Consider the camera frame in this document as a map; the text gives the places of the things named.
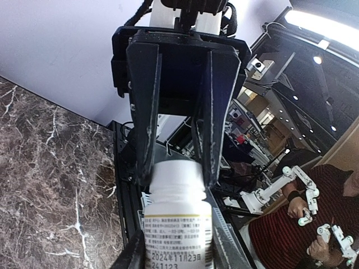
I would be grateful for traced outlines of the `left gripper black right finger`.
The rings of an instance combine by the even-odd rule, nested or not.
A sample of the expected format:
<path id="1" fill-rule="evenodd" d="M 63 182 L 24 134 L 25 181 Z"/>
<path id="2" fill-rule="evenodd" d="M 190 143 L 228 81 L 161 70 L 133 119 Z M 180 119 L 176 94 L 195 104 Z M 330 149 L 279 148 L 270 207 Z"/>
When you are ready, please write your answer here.
<path id="1" fill-rule="evenodd" d="M 252 268 L 231 224 L 227 224 L 220 209 L 212 209 L 213 259 L 218 269 Z"/>

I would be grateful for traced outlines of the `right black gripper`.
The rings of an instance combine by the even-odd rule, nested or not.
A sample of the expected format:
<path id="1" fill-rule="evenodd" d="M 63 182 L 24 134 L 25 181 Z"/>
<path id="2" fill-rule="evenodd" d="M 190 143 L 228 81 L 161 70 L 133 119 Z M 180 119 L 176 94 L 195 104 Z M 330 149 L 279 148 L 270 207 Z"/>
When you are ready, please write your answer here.
<path id="1" fill-rule="evenodd" d="M 128 95 L 135 127 L 136 176 L 151 182 L 158 112 L 192 115 L 191 133 L 204 185 L 216 184 L 230 100 L 245 78 L 246 42 L 204 33 L 122 26 L 112 36 L 111 69 L 120 97 Z"/>

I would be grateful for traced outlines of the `white pill bottle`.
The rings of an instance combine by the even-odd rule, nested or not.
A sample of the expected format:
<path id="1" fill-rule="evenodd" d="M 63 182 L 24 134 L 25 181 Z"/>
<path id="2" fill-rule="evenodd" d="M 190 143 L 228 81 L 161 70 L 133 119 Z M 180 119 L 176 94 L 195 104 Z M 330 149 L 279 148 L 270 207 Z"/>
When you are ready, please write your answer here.
<path id="1" fill-rule="evenodd" d="M 213 268 L 212 207 L 202 167 L 168 160 L 153 167 L 144 209 L 145 268 Z"/>

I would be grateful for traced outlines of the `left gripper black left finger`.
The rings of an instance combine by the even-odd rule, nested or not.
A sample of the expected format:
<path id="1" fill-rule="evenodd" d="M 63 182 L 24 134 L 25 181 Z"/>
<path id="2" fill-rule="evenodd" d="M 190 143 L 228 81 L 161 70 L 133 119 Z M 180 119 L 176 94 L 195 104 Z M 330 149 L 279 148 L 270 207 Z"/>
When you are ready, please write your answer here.
<path id="1" fill-rule="evenodd" d="M 144 269 L 145 259 L 145 236 L 142 230 L 138 230 L 111 265 L 111 269 Z"/>

